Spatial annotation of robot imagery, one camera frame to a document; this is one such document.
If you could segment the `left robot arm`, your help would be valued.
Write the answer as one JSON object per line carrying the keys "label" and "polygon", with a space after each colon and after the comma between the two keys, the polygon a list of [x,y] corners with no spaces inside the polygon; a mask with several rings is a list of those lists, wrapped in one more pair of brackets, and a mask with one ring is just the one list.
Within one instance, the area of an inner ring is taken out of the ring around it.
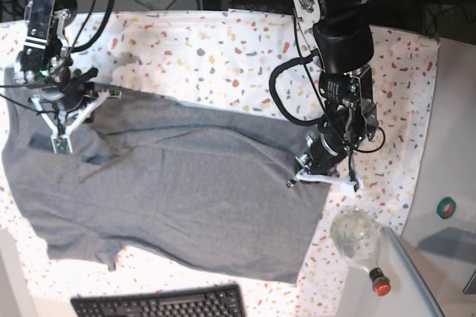
{"label": "left robot arm", "polygon": [[[276,67],[269,89],[282,115],[298,126],[316,127],[316,136],[306,137],[306,149],[296,156],[297,172],[287,185],[297,182],[339,183],[336,167],[347,160],[345,183],[358,187],[354,153],[363,140],[371,141],[382,128],[373,100],[370,61],[373,36],[361,9],[370,0],[292,0],[296,39],[303,38],[309,55]],[[304,121],[285,108],[277,93],[277,78],[284,71],[314,63],[319,78],[309,81],[323,110],[322,116]]]}

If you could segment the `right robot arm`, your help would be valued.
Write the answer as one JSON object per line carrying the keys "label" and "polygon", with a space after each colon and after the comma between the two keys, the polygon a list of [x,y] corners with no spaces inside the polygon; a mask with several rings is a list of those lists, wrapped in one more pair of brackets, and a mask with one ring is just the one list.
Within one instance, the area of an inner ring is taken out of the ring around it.
{"label": "right robot arm", "polygon": [[91,79],[96,68],[72,74],[72,54],[89,49],[104,31],[115,0],[108,0],[96,33],[85,44],[69,41],[65,28],[77,15],[77,0],[30,0],[25,9],[27,36],[14,70],[19,86],[36,89],[39,100],[52,105],[58,114],[91,106],[98,100]]}

